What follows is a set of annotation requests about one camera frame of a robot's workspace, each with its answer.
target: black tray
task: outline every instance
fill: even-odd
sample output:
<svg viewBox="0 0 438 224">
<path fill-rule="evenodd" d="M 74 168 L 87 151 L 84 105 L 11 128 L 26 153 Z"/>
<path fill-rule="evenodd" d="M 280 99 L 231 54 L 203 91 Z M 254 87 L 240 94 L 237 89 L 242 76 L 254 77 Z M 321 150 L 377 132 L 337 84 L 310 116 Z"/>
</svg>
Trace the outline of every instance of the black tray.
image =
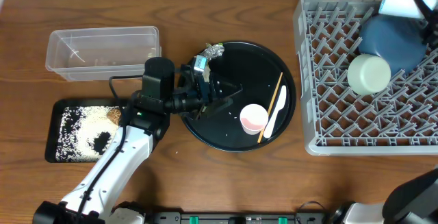
<svg viewBox="0 0 438 224">
<path fill-rule="evenodd" d="M 296 103 L 294 80 L 280 57 L 263 46 L 249 42 L 225 42 L 224 47 L 222 57 L 211 61 L 209 66 L 215 73 L 241 83 L 243 91 L 232 98 L 233 105 L 212 117 L 198 121 L 183 118 L 183 122 L 199 140 L 214 148 L 231 152 L 261 148 L 275 140 L 292 119 Z M 244 132 L 240 124 L 240 110 L 252 103 L 268 109 L 281 72 L 283 78 L 279 89 L 282 85 L 287 87 L 285 107 L 278 113 L 272 136 L 257 143 L 259 134 L 251 136 Z"/>
<path fill-rule="evenodd" d="M 126 106 L 127 100 L 121 100 L 123 106 Z M 91 106 L 117 106 L 115 99 L 63 99 L 53 105 L 52 117 L 50 120 L 49 135 L 47 137 L 46 152 L 44 158 L 50 163 L 60 163 L 56 160 L 56 148 L 58 136 L 60 134 L 60 125 L 62 113 L 67 107 L 91 107 Z"/>
</svg>

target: green strip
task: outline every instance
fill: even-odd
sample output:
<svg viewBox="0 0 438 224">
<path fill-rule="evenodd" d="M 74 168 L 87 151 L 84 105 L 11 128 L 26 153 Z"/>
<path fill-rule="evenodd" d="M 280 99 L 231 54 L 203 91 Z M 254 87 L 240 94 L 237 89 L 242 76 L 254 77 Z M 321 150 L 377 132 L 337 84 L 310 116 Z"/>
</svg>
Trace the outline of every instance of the green strip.
<svg viewBox="0 0 438 224">
<path fill-rule="evenodd" d="M 191 216 L 191 217 L 190 217 L 190 221 L 189 221 L 189 223 L 190 223 L 190 224 L 198 224 L 198 223 L 199 223 L 199 217 L 197 217 L 197 216 Z"/>
<path fill-rule="evenodd" d="M 279 217 L 279 224 L 287 224 L 287 218 L 286 217 Z"/>
</svg>

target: wood grain surface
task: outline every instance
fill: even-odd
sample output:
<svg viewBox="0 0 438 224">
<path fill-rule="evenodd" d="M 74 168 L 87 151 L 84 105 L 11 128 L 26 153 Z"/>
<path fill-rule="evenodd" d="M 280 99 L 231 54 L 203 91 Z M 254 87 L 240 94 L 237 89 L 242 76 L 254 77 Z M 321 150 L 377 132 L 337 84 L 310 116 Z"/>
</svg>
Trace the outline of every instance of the wood grain surface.
<svg viewBox="0 0 438 224">
<path fill-rule="evenodd" d="M 278 54 L 300 96 L 292 14 L 298 0 L 5 0 L 0 14 L 0 223 L 29 223 L 44 200 L 59 202 L 93 164 L 49 164 L 44 148 L 53 104 L 111 97 L 107 82 L 66 82 L 44 67 L 57 29 L 154 25 L 163 56 L 187 62 L 206 42 L 247 40 Z M 127 96 L 137 81 L 116 84 Z M 227 153 L 197 140 L 178 116 L 129 180 L 120 201 L 186 212 L 289 212 L 316 200 L 384 201 L 431 170 L 434 156 L 316 157 L 303 145 L 300 104 L 270 145 Z"/>
</svg>

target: lattice basket wall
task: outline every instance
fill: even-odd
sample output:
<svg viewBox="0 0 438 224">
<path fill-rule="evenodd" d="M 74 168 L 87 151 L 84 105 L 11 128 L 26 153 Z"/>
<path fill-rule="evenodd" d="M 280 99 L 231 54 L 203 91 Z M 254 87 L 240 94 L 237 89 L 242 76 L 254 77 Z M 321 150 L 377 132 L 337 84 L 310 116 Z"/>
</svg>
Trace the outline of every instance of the lattice basket wall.
<svg viewBox="0 0 438 224">
<path fill-rule="evenodd" d="M 313 155 L 438 154 L 438 49 L 383 91 L 356 95 L 347 70 L 381 0 L 301 0 L 294 15 L 306 149 Z"/>
</svg>

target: plastic bin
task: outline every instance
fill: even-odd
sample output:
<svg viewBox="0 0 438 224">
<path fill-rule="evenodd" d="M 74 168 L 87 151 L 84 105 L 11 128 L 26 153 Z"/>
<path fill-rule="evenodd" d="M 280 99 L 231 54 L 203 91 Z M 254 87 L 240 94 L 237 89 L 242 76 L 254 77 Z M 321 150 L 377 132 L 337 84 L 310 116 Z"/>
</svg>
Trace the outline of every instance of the plastic bin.
<svg viewBox="0 0 438 224">
<path fill-rule="evenodd" d="M 67 81 L 108 80 L 143 74 L 159 52 L 153 26 L 59 30 L 50 35 L 46 68 Z"/>
<path fill-rule="evenodd" d="M 311 155 L 438 154 L 438 49 L 383 91 L 355 94 L 346 79 L 361 25 L 382 0 L 300 0 L 294 13 L 305 148 Z"/>
</svg>

